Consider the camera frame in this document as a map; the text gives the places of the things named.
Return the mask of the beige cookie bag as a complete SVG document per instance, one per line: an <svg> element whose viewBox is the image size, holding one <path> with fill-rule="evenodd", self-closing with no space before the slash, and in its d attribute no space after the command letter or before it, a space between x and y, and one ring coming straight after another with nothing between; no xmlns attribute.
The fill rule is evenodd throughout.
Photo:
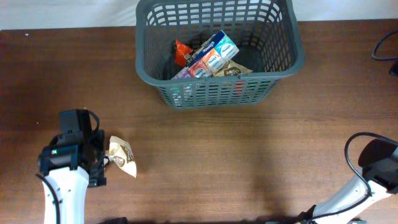
<svg viewBox="0 0 398 224"><path fill-rule="evenodd" d="M111 162L114 162L125 173L137 177L137 166L130 144L116 136L109 139L109 148L105 151Z"/></svg>

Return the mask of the orange pasta packet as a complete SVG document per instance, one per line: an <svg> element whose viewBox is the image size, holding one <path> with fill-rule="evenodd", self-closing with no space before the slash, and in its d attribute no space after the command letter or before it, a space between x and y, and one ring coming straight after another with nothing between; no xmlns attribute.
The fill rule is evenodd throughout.
<svg viewBox="0 0 398 224"><path fill-rule="evenodd" d="M196 55L201 49L197 49L196 51L194 51L189 46L184 45L177 40L175 41L175 43L177 45L177 50L174 60L177 65L183 66L183 68L176 75L174 75L172 79L176 80L185 78L197 78L197 76L192 75L189 72L188 60L194 59L193 56ZM208 66L206 62L200 62L199 66L200 68L202 68L203 66L206 67L205 74L201 75L200 78L227 77L236 76L239 74L247 75L248 73L252 72L252 70L232 60L223 61L217 68L210 65Z"/></svg>

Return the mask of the multicolour tissue pack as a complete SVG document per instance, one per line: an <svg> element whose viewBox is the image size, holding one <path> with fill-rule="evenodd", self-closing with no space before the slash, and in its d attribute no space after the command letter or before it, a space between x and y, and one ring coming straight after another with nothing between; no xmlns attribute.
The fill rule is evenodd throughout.
<svg viewBox="0 0 398 224"><path fill-rule="evenodd" d="M222 30L212 35L198 49L175 41L174 61L182 69L173 79L226 77L248 74L252 70L234 62L239 52L236 44Z"/></svg>

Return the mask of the grey plastic shopping basket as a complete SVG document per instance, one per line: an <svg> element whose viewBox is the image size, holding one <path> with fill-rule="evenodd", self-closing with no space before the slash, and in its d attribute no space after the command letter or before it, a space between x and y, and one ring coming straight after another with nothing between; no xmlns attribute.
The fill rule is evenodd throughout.
<svg viewBox="0 0 398 224"><path fill-rule="evenodd" d="M247 75L173 80L175 41L198 49L218 31L237 45L234 61ZM305 54L292 0L140 1L136 7L136 72L177 109L254 104L279 80L297 73ZM249 93L252 78L269 78L263 94Z"/></svg>

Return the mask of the beige snack bag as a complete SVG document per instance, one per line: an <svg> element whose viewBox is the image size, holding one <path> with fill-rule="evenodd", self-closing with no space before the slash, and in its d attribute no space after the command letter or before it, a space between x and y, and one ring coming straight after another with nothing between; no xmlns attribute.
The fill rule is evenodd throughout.
<svg viewBox="0 0 398 224"><path fill-rule="evenodd" d="M246 75L252 70L232 60L239 52L236 44L223 32L212 35L187 59L186 67L191 77L227 77Z"/></svg>

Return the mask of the green lid jar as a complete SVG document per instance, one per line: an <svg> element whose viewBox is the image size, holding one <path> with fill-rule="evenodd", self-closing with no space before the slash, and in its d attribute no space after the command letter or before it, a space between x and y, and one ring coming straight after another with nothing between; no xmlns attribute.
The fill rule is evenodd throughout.
<svg viewBox="0 0 398 224"><path fill-rule="evenodd" d="M270 85L271 79L269 78L252 78L248 81L246 90L252 94L263 94Z"/></svg>

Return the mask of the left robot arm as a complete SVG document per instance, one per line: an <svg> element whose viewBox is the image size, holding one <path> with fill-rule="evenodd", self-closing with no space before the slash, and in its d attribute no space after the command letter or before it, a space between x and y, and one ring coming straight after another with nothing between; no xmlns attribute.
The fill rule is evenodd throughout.
<svg viewBox="0 0 398 224"><path fill-rule="evenodd" d="M89 110L60 113L60 134L53 137L38 157L45 194L45 223L83 223L88 188L106 185L104 130Z"/></svg>

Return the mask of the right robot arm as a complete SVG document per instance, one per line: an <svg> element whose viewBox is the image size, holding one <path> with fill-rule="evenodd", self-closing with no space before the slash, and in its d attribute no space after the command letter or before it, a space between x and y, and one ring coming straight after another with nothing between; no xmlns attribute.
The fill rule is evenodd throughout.
<svg viewBox="0 0 398 224"><path fill-rule="evenodd" d="M359 175L327 201L316 205L302 223L347 224L372 204L397 194L397 144L374 139L358 159Z"/></svg>

